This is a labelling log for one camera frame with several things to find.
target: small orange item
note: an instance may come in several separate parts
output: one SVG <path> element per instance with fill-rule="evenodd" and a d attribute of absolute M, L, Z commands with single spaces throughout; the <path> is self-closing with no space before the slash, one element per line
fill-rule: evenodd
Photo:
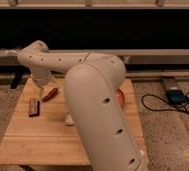
<path fill-rule="evenodd" d="M 120 106 L 123 107 L 124 102 L 125 102 L 125 96 L 124 96 L 124 93 L 121 89 L 117 90 L 116 97 L 117 97 L 118 102 L 120 103 Z"/>
<path fill-rule="evenodd" d="M 49 94 L 47 94 L 47 95 L 42 99 L 42 101 L 43 101 L 43 102 L 47 102 L 47 101 L 51 100 L 53 97 L 55 97 L 58 93 L 59 93 L 58 88 L 53 88 L 53 89 L 49 92 Z"/>

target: black wall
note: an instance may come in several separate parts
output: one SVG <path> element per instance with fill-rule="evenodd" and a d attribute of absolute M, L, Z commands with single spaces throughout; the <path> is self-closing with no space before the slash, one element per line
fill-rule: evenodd
<path fill-rule="evenodd" d="M 189 48 L 189 10 L 0 10 L 0 48 Z"/>

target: floor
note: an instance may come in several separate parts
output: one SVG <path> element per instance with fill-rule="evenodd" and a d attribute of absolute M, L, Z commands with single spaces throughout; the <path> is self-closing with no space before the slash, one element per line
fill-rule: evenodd
<path fill-rule="evenodd" d="M 9 85 L 12 78 L 12 75 L 0 75 L 0 141 L 26 81 L 24 78 L 22 84 L 12 90 Z M 189 89 L 189 80 L 180 81 L 179 85 L 186 92 Z M 177 112 L 150 112 L 142 106 L 140 100 L 146 93 L 164 97 L 161 82 L 134 81 L 133 86 L 148 149 L 149 169 L 151 171 L 189 171 L 189 117 Z M 167 107 L 151 98 L 146 102 L 153 108 Z M 89 167 L 33 166 L 33 168 L 37 171 L 91 171 Z M 21 170 L 17 166 L 0 166 L 0 171 Z"/>

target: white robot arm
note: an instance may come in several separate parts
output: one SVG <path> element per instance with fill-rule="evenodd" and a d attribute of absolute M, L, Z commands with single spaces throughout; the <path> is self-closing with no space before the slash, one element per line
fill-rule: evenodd
<path fill-rule="evenodd" d="M 125 66 L 114 55 L 48 53 L 42 41 L 18 52 L 33 81 L 44 86 L 51 71 L 67 73 L 65 99 L 94 171 L 148 170 L 116 99 Z"/>

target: wooden tabletop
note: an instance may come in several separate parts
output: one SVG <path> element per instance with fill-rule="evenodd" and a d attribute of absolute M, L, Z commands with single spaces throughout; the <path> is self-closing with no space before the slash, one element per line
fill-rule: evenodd
<path fill-rule="evenodd" d="M 63 87 L 63 79 L 56 79 Z M 50 83 L 44 95 L 54 88 Z M 54 99 L 41 103 L 40 116 L 29 118 L 29 99 L 34 85 L 28 79 L 0 145 L 0 165 L 89 165 L 90 161 L 74 126 L 66 126 L 68 109 L 63 89 Z M 140 149 L 146 153 L 140 118 L 131 81 L 121 86 L 125 94 L 124 112 Z"/>

